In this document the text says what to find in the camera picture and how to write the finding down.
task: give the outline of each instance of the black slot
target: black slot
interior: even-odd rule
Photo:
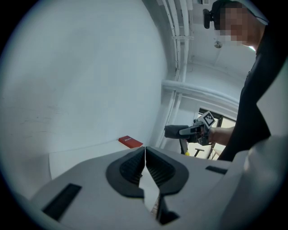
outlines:
[[[81,186],[67,185],[44,209],[43,212],[54,220],[58,221],[75,199]]]
[[[113,161],[106,170],[110,186],[126,197],[144,198],[139,188],[141,173],[145,167],[145,148],[141,147]]]
[[[220,173],[220,174],[224,174],[224,175],[228,171],[227,169],[219,168],[219,167],[215,167],[215,166],[208,166],[208,167],[206,167],[206,169],[209,170],[209,171]]]
[[[167,209],[167,206],[163,197],[160,197],[159,208],[158,208],[157,216],[156,216],[156,219],[160,222],[160,224],[165,225],[178,218],[179,218],[179,215],[177,215],[177,213],[175,212],[169,211]]]
[[[146,166],[163,196],[178,193],[189,177],[183,164],[151,147],[146,147]]]

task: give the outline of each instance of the person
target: person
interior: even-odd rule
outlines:
[[[257,102],[280,71],[287,46],[275,24],[264,25],[240,2],[217,0],[211,13],[216,30],[256,50],[256,61],[241,91],[235,127],[211,128],[209,132],[209,142],[226,146],[218,159],[232,161],[238,152],[270,136]]]

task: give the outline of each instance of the red card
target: red card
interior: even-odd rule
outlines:
[[[131,149],[136,148],[136,147],[141,147],[143,145],[143,143],[131,138],[130,136],[121,137],[118,139],[118,141]]]

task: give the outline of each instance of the ceiling pipe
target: ceiling pipe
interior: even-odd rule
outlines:
[[[184,36],[189,36],[189,17],[188,17],[188,8],[186,0],[180,0],[180,5],[182,8],[183,23],[184,23]],[[189,54],[189,39],[184,40],[184,61],[183,61],[183,70],[182,70],[182,82],[186,80],[186,71],[187,71],[187,60]]]
[[[175,27],[175,36],[180,36],[180,29],[179,29],[179,22],[178,22],[178,16],[177,16],[177,10],[175,6],[174,0],[168,0],[173,22],[174,22],[174,27]],[[178,57],[178,68],[180,69],[180,61],[181,61],[181,46],[180,46],[180,40],[177,39],[177,57]]]
[[[239,100],[231,97],[230,95],[227,95],[225,93],[221,93],[219,91],[205,88],[202,86],[197,86],[194,84],[188,84],[184,82],[176,82],[171,80],[162,80],[162,86],[169,90],[175,90],[178,93],[184,93],[184,94],[195,94],[195,93],[201,93],[202,95],[206,95],[212,98],[219,99],[223,102],[229,103],[234,106],[239,106]]]
[[[174,28],[174,25],[173,25],[173,22],[172,22],[172,18],[171,18],[169,9],[168,9],[167,2],[166,2],[166,0],[162,0],[162,2],[163,2],[163,5],[164,5],[164,8],[165,8],[165,10],[166,10],[167,16],[168,16],[169,24],[170,24],[171,31],[172,31],[172,36],[175,36],[175,28]],[[177,45],[176,45],[176,40],[173,39],[173,42],[174,42],[174,51],[175,51],[175,67],[176,67],[176,69],[177,69],[177,68],[178,68],[178,57],[177,57]]]
[[[170,8],[171,8],[173,21],[175,23],[175,35],[176,36],[180,36],[178,17],[177,17],[177,12],[176,12],[176,7],[175,7],[174,0],[168,0],[168,1],[169,1],[169,5],[170,5]],[[181,8],[182,8],[182,16],[183,16],[183,23],[184,23],[184,36],[189,36],[189,17],[188,17],[188,8],[187,8],[186,0],[180,0],[180,5],[181,5]],[[177,39],[177,47],[178,47],[178,43],[180,45],[180,40],[179,39]],[[185,82],[185,79],[186,79],[188,54],[189,54],[189,39],[185,39],[184,40],[183,69],[181,69],[181,77],[180,77],[182,82]],[[179,93],[172,120],[170,121],[170,118],[171,118],[171,115],[172,115],[172,112],[173,112],[173,107],[169,110],[170,113],[168,115],[168,119],[166,120],[166,125],[174,124],[174,122],[176,120],[176,116],[178,114],[178,110],[179,110],[181,99],[182,99],[182,93]],[[163,140],[163,142],[162,142],[163,138],[164,138],[164,136],[162,136],[161,140],[160,140],[160,144],[161,144],[160,147],[161,148],[163,148],[165,146],[166,142],[167,142],[167,138],[165,138]]]
[[[190,17],[190,36],[194,36],[192,10],[189,10],[189,17]],[[189,61],[191,61],[192,46],[193,46],[193,40],[190,40]]]
[[[174,22],[175,36],[180,36],[178,15],[177,15],[175,2],[174,2],[174,0],[168,0],[168,3],[169,3],[169,6],[170,6],[171,15],[172,15],[173,22]],[[180,64],[180,61],[181,61],[181,46],[180,46],[180,40],[179,39],[176,40],[176,49],[177,49],[177,64],[178,64],[178,68],[177,68],[176,74],[175,74],[175,81],[178,81],[179,80],[179,76],[180,76],[180,67],[181,67],[181,64]],[[172,111],[173,111],[173,108],[174,108],[175,99],[176,99],[176,92],[172,91],[172,95],[170,97],[169,106],[168,106],[168,112],[167,112],[167,115],[165,117],[165,125],[167,125],[169,123],[169,120],[170,120],[170,117],[172,115]],[[163,138],[164,138],[164,129],[162,130],[162,132],[161,132],[161,134],[159,136],[159,139],[158,139],[158,141],[156,143],[156,147],[162,146],[161,143],[162,143]]]

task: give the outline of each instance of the hand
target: hand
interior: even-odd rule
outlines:
[[[209,141],[209,143],[210,142],[215,142],[215,138],[214,138],[214,135],[215,135],[215,128],[210,128],[209,129],[209,133],[208,133],[208,141]]]

